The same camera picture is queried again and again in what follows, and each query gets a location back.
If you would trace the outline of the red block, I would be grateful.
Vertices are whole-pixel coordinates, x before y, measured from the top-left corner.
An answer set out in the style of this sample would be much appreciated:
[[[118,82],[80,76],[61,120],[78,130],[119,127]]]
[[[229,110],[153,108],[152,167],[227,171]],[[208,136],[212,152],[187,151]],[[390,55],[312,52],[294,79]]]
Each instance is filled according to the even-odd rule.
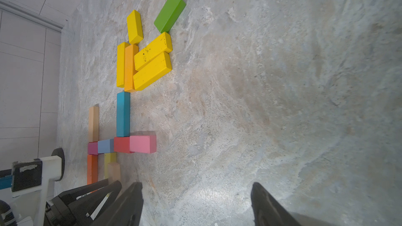
[[[119,153],[132,153],[130,150],[130,137],[115,137],[114,151]]]

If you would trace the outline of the pink block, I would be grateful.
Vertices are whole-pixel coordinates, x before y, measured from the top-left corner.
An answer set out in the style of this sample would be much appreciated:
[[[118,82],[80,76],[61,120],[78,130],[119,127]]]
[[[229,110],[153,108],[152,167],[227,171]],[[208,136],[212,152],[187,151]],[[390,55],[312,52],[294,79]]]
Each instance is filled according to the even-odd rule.
[[[129,142],[130,142],[129,145],[130,152],[151,154],[157,151],[156,135],[130,136]]]

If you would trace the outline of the teal block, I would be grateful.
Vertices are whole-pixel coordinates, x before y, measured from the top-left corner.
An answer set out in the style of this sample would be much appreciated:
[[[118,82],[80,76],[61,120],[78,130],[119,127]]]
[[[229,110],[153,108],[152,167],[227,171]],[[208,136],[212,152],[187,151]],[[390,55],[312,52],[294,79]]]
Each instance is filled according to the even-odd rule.
[[[117,94],[116,136],[128,137],[130,135],[130,93]]]

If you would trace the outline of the light blue block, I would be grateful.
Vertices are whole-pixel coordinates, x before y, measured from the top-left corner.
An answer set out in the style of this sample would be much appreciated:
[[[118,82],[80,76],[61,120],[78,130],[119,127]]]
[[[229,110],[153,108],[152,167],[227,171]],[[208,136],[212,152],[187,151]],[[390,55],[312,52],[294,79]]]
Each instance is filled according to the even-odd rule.
[[[114,150],[114,139],[107,139],[97,142],[98,154],[113,153]]]

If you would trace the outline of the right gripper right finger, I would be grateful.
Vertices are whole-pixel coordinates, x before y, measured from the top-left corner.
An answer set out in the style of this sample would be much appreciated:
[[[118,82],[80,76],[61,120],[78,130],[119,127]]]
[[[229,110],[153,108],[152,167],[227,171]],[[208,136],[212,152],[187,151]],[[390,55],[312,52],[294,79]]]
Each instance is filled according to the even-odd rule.
[[[301,226],[258,182],[252,186],[251,204],[256,226]]]

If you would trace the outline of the natural wood block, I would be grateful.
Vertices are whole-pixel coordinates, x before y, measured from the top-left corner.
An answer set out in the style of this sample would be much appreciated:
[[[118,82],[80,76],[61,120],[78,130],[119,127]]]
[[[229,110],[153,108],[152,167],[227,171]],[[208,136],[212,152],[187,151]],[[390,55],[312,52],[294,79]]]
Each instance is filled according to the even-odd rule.
[[[120,170],[119,163],[116,163],[116,162],[108,163],[107,169],[108,169],[109,184],[112,184],[116,181],[121,182],[121,170]]]
[[[89,142],[97,142],[99,140],[99,107],[92,106],[89,108]]]

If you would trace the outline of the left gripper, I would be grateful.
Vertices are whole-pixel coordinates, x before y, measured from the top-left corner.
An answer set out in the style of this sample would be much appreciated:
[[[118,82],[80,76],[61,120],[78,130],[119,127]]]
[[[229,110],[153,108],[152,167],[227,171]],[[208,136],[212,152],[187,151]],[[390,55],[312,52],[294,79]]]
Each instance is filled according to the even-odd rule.
[[[94,219],[91,215],[109,194],[106,203],[101,206],[100,216],[117,198],[121,191],[121,182],[109,184],[108,179],[70,189],[58,197],[65,204],[47,204],[45,226],[89,226]]]

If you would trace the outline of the amber orange block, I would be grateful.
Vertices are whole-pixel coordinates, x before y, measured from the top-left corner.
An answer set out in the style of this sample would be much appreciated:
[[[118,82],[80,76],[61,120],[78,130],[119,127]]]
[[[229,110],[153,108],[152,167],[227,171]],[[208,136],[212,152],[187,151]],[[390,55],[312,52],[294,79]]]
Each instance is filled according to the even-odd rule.
[[[133,76],[137,73],[135,69],[134,57],[138,53],[137,45],[129,45],[125,48],[125,74],[124,74],[124,91],[132,93],[135,91]]]

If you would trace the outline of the magenta block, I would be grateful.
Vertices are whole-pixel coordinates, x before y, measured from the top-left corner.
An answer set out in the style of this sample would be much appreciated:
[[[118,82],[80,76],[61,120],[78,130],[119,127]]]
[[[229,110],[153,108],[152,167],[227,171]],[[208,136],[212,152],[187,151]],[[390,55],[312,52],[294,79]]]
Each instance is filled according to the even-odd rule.
[[[88,143],[88,155],[98,155],[98,142]]]

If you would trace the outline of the green block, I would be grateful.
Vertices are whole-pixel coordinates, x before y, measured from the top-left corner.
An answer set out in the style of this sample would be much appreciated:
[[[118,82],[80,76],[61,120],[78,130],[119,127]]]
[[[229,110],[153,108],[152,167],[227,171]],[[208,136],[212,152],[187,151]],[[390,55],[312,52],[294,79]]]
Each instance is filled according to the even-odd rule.
[[[158,31],[169,32],[185,6],[186,3],[183,0],[167,0],[154,21]]]

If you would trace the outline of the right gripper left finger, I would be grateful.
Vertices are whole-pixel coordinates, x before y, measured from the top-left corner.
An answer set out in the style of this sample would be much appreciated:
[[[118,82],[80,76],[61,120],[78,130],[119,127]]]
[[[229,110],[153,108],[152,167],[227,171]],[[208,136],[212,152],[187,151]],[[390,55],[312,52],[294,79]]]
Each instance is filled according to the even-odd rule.
[[[91,226],[139,226],[143,204],[142,183],[134,182]]]

